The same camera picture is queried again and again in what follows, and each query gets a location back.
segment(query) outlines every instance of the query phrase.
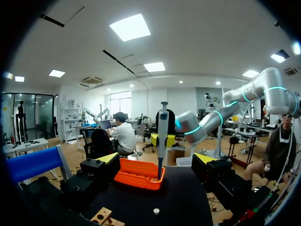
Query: monitor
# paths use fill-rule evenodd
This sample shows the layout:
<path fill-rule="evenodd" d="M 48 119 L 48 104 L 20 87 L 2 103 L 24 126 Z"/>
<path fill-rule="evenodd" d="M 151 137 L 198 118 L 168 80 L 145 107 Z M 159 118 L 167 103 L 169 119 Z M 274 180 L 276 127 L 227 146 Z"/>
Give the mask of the monitor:
<path fill-rule="evenodd" d="M 100 127 L 102 129 L 110 129 L 110 128 L 112 128 L 110 120 L 100 121 Z"/>

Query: glass wall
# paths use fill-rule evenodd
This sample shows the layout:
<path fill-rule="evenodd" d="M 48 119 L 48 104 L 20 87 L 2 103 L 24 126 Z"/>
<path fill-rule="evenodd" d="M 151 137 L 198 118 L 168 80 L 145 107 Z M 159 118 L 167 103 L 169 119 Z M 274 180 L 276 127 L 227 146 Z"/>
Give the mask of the glass wall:
<path fill-rule="evenodd" d="M 1 106 L 3 140 L 29 141 L 53 138 L 53 96 L 5 93 Z"/>
<path fill-rule="evenodd" d="M 53 126 L 53 97 L 37 95 L 36 96 L 36 128 L 37 138 L 49 139 L 55 137 Z"/>
<path fill-rule="evenodd" d="M 17 140 L 24 142 L 36 139 L 34 124 L 35 95 L 15 94 L 14 130 Z"/>
<path fill-rule="evenodd" d="M 14 126 L 13 126 L 13 102 L 14 95 L 3 94 L 2 96 L 2 106 L 1 106 L 1 127 L 3 131 L 3 141 L 6 143 L 14 136 Z"/>

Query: man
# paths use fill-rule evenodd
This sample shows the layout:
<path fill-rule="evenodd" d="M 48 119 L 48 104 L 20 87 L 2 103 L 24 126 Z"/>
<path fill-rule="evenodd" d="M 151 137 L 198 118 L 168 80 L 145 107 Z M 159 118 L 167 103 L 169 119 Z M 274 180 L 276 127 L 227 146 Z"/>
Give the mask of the man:
<path fill-rule="evenodd" d="M 278 180 L 288 155 L 291 139 L 293 139 L 289 161 L 285 167 L 283 177 L 284 182 L 288 182 L 291 176 L 290 169 L 293 168 L 296 157 L 296 138 L 294 134 L 291 137 L 291 121 L 291 115 L 282 116 L 282 126 L 271 134 L 266 151 L 263 154 L 263 161 L 251 163 L 247 166 L 245 171 L 246 180 L 252 180 L 253 173 L 264 173 L 268 180 Z M 268 172 L 264 171 L 265 166 L 269 168 Z"/>
<path fill-rule="evenodd" d="M 116 129 L 109 129 L 108 135 L 117 140 L 116 151 L 123 155 L 132 153 L 136 149 L 135 132 L 131 124 L 126 122 L 126 115 L 122 112 L 115 114 Z"/>

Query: wooden block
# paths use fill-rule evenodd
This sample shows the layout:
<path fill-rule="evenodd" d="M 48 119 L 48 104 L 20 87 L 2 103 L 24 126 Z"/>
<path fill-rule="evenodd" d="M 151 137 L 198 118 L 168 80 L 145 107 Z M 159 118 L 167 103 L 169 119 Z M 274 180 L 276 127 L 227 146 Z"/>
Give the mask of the wooden block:
<path fill-rule="evenodd" d="M 125 223 L 121 222 L 121 221 L 118 221 L 118 220 L 115 220 L 113 218 L 110 218 L 112 223 L 110 224 L 110 222 L 108 220 L 106 220 L 103 224 L 103 226 L 126 226 Z"/>
<path fill-rule="evenodd" d="M 94 217 L 92 217 L 91 221 L 102 225 L 108 218 L 110 218 L 112 214 L 111 210 L 108 210 L 105 207 L 102 207 L 98 213 Z"/>

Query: robotic arm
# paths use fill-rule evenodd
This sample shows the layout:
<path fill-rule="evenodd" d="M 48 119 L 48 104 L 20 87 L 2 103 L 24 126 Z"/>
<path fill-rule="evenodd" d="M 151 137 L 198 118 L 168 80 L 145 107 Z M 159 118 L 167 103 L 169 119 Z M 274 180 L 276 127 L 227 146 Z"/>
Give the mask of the robotic arm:
<path fill-rule="evenodd" d="M 93 121 L 97 124 L 99 124 L 99 122 L 102 120 L 102 116 L 104 114 L 106 114 L 107 112 L 110 112 L 110 110 L 108 108 L 104 109 L 102 112 L 100 112 L 98 115 L 92 113 L 90 110 L 84 108 L 83 109 L 83 115 L 85 113 L 87 113 L 88 115 L 92 116 L 93 117 Z"/>
<path fill-rule="evenodd" d="M 300 95 L 287 90 L 277 68 L 267 68 L 248 84 L 230 90 L 222 98 L 226 106 L 212 111 L 203 120 L 198 120 L 192 111 L 176 117 L 176 129 L 184 132 L 191 145 L 204 140 L 210 132 L 222 125 L 229 117 L 240 111 L 238 102 L 251 102 L 264 97 L 268 114 L 290 114 L 294 118 L 301 116 Z"/>

